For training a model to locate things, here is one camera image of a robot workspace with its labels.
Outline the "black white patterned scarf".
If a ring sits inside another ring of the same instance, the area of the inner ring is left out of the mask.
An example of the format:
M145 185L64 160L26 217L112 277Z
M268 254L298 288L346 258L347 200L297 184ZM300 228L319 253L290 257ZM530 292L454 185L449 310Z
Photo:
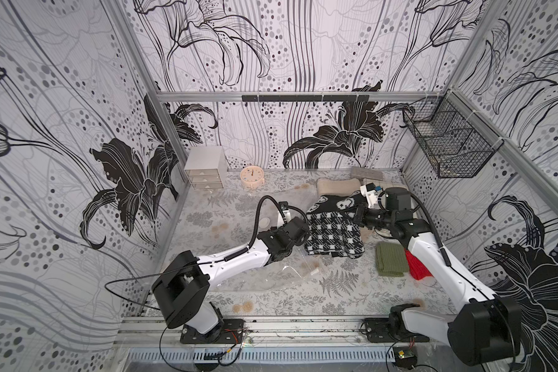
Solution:
M330 255L357 259L364 252L361 229L353 221L357 207L365 205L360 192L352 195L323 195L306 213L310 236L305 243L308 255Z

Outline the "beige fluffy scarf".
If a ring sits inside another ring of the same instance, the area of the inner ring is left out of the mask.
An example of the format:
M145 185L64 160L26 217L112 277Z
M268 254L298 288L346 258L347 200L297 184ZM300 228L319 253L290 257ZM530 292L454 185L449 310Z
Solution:
M322 212L339 212L336 203L344 201L347 198L354 200L354 205L367 206L367 200L360 194L361 182L357 178L347 180L331 180L328 178L319 178L317 181L317 194L319 196L319 211Z

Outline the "red knitted cloth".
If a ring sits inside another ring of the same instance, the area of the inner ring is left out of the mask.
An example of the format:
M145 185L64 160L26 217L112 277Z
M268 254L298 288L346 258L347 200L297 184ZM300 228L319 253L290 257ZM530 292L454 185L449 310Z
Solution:
M432 277L432 274L428 270L428 268L408 250L405 252L405 258L408 262L409 274L415 280L421 281L424 278Z

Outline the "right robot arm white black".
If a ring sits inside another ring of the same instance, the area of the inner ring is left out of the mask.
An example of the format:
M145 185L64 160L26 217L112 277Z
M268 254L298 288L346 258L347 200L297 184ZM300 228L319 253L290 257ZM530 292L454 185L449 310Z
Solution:
M520 351L522 310L503 299L471 274L446 248L421 200L406 188L378 191L361 187L366 199L353 221L360 227L390 232L417 258L452 300L457 313L448 316L422 310L417 304L398 305L389 314L388 330L395 339L426 336L450 347L468 366L503 359L514 361Z

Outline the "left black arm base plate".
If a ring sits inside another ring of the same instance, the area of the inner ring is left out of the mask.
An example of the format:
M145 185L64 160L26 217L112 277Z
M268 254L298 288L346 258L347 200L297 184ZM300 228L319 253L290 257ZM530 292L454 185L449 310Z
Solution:
M245 321L243 319L223 319L206 334L185 325L180 342L184 345L223 344L234 345L243 342Z

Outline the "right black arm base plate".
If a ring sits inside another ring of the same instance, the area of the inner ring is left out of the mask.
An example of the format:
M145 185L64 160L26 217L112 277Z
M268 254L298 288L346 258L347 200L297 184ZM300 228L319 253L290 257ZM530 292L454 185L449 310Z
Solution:
M365 318L361 323L360 332L370 343L412 342L428 343L429 337L411 333L402 325L397 325L389 318Z

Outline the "clear plastic vacuum bag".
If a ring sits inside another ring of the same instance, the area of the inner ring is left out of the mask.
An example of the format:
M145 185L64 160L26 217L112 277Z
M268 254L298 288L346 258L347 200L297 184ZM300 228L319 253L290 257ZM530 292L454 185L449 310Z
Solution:
M212 231L203 239L210 240L212 246L218 246L226 240L223 233L229 233L227 241L233 246L226 250L250 243L258 233L273 228L279 216L285 223L294 217L308 222L305 214L318 200L316 187L312 184L301 184L273 195L231 190L214 192L198 206L200 212L215 220ZM198 251L197 257L221 252L215 253L211 246L206 246ZM308 255L304 244L294 247L291 255L284 260L238 274L210 290L273 291L300 285L318 279L333 260L330 255Z

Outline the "green knitted cloth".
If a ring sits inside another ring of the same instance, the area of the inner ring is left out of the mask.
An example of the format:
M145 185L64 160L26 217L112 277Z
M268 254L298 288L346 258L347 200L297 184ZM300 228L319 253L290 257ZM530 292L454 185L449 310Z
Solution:
M409 273L405 249L398 243L378 243L376 263L378 274L382 277L403 277Z

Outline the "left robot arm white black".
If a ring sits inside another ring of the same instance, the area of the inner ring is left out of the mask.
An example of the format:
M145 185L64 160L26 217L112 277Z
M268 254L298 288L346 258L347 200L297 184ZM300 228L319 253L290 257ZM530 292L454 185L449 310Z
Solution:
M196 257L190 250L178 254L151 288L167 328L183 326L204 338L218 338L226 326L220 310L206 302L208 291L238 274L284 260L308 240L309 233L308 223L294 217L219 254Z

